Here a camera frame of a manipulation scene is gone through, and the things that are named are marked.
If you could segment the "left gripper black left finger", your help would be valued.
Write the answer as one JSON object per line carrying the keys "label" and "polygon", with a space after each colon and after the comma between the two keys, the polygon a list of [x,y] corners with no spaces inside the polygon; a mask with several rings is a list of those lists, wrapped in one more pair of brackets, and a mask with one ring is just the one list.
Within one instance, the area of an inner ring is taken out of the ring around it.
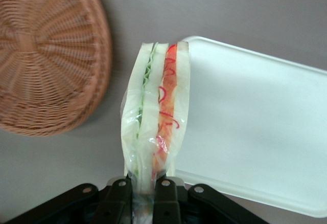
{"label": "left gripper black left finger", "polygon": [[108,181],[91,223],[132,223],[132,183],[128,177]]}

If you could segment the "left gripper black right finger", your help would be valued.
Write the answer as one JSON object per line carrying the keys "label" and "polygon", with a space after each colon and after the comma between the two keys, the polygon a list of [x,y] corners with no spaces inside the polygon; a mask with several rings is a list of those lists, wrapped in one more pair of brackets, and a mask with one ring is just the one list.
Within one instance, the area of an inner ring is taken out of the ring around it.
{"label": "left gripper black right finger", "polygon": [[181,223],[177,186],[173,180],[162,177],[155,186],[153,223]]}

